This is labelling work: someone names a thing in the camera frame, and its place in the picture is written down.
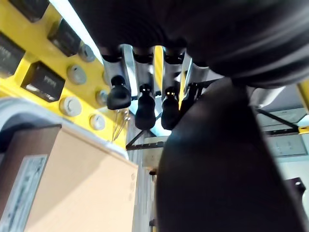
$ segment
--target black rubber knob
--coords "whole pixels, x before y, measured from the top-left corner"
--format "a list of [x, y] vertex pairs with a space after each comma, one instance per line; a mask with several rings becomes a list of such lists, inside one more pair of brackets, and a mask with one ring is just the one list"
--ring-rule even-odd
[[135, 114], [135, 126], [140, 130], [149, 130], [155, 125], [155, 100], [147, 93], [139, 98]]
[[162, 103], [161, 124], [166, 130], [172, 130], [179, 119], [179, 103], [174, 96], [166, 98]]
[[114, 86], [107, 97], [107, 108], [118, 110], [131, 105], [131, 93], [123, 85]]

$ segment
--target metal frame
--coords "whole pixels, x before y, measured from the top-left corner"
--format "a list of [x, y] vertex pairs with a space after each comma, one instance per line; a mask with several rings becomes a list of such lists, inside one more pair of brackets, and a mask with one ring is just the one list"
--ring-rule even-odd
[[160, 148], [164, 146], [164, 142], [157, 142], [157, 143], [150, 143], [150, 144], [138, 144], [133, 145], [146, 131], [148, 130], [142, 130], [139, 132], [127, 145], [126, 150], [132, 151], [132, 150], [142, 150], [142, 149], [150, 149], [150, 148]]

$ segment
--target black metal bar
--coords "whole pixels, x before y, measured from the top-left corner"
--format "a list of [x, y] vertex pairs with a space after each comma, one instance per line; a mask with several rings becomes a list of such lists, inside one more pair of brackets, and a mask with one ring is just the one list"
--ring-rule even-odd
[[161, 116], [162, 116], [162, 112], [159, 113], [159, 115], [155, 118], [155, 120], [157, 121]]
[[294, 128], [288, 128], [288, 129], [282, 129], [282, 130], [267, 130], [264, 131], [265, 134], [267, 135], [279, 135], [279, 134], [290, 134], [290, 133], [294, 133], [294, 134], [298, 134], [298, 128], [294, 129]]
[[126, 145], [126, 149], [128, 149], [128, 147], [131, 147], [136, 140], [138, 140], [144, 133], [146, 130], [142, 130], [140, 133], [138, 133], [127, 145]]
[[265, 116], [267, 116], [269, 118], [272, 118], [272, 119], [274, 119], [274, 120], [276, 120], [276, 121], [278, 121], [278, 122], [280, 122], [280, 123], [282, 123], [284, 125], [287, 125], [287, 126], [293, 128], [293, 129], [297, 129], [298, 130], [298, 126], [295, 125], [294, 123], [288, 122], [288, 121], [286, 121], [286, 120], [284, 120], [284, 119], [282, 119], [280, 117], [272, 115], [271, 113], [269, 113], [269, 112], [267, 112], [265, 110], [257, 109], [256, 111], [259, 112], [260, 114], [263, 114], [263, 115], [265, 115]]
[[139, 144], [139, 145], [126, 146], [126, 150], [127, 151], [142, 150], [142, 149], [150, 149], [150, 148], [160, 148], [163, 146], [164, 146], [164, 142], [157, 142], [157, 143], [151, 143], [151, 144]]

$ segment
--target round white button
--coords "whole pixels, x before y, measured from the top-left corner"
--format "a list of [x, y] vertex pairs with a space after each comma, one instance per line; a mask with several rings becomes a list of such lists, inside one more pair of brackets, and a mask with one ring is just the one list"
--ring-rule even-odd
[[69, 66], [67, 75], [70, 81], [76, 85], [82, 85], [86, 83], [87, 76], [81, 66], [74, 64]]
[[80, 47], [78, 54], [81, 57], [81, 59], [85, 62], [92, 62], [96, 59], [95, 54], [91, 50], [91, 47], [86, 44], [83, 44]]
[[90, 118], [90, 126], [100, 131], [105, 128], [105, 119], [102, 115], [92, 115]]
[[60, 110], [66, 116], [75, 117], [81, 114], [82, 105], [76, 97], [67, 97], [60, 101]]

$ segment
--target cardboard box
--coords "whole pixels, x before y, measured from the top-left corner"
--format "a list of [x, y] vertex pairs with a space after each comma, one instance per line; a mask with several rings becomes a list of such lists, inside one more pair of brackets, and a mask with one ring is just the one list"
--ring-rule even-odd
[[67, 128], [19, 131], [0, 168], [0, 231], [131, 232], [137, 170]]

